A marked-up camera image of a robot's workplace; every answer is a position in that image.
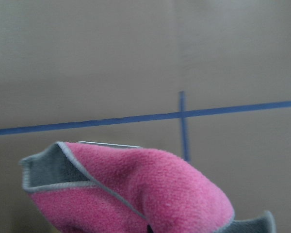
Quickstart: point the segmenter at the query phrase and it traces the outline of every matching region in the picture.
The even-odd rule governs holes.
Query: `beige wall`
[[[291,0],[0,0],[0,128],[291,100]],[[291,232],[291,108],[188,120],[193,166],[236,218]],[[0,136],[0,233],[50,226],[19,159],[54,141],[181,155],[178,120]]]

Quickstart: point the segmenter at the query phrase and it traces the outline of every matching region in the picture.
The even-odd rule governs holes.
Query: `pink fabric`
[[[113,149],[66,143],[104,186],[145,219],[98,187],[38,192],[31,198],[64,233],[212,233],[234,215],[226,195],[177,156],[156,149]]]

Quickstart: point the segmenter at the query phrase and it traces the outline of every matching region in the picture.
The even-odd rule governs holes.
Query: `metal object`
[[[86,141],[80,141],[78,143],[82,143],[82,144],[93,144],[93,145],[98,145],[98,146],[113,147],[113,148],[122,148],[122,149],[142,148],[142,147],[139,147],[139,146],[121,145],[121,144],[113,144],[113,143],[102,143],[102,142],[86,142]]]

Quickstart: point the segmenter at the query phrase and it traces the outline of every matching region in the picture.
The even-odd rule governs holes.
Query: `pink fleece cloth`
[[[166,151],[68,142],[52,147],[58,149],[23,159],[23,186],[64,233],[146,233],[147,225],[154,233],[213,233],[234,218],[230,201],[216,185]],[[74,180],[74,186],[60,180],[32,185],[33,164],[55,159],[58,151],[87,179]],[[41,174],[47,171],[43,165],[38,166]]]

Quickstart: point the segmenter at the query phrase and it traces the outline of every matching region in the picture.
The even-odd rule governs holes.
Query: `horizontal blue tape line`
[[[16,134],[16,133],[32,133],[32,132],[51,131],[51,130],[64,130],[64,129],[74,129],[74,128],[83,128],[83,127],[93,127],[93,126],[100,126],[100,125],[125,124],[125,123],[133,123],[133,122],[152,121],[152,120],[166,120],[166,119],[175,119],[175,118],[181,118],[181,117],[198,117],[198,116],[207,116],[207,115],[215,115],[215,114],[226,114],[226,113],[266,110],[266,109],[275,109],[275,108],[288,108],[288,107],[291,107],[291,101],[252,104],[252,105],[223,107],[223,108],[212,108],[212,109],[203,109],[203,110],[191,110],[191,111],[185,111],[185,112],[175,112],[175,113],[166,113],[166,114],[128,116],[124,118],[89,120],[89,121],[82,121],[82,122],[68,122],[68,123],[59,123],[59,124],[8,128],[8,129],[0,129],[0,135]]]

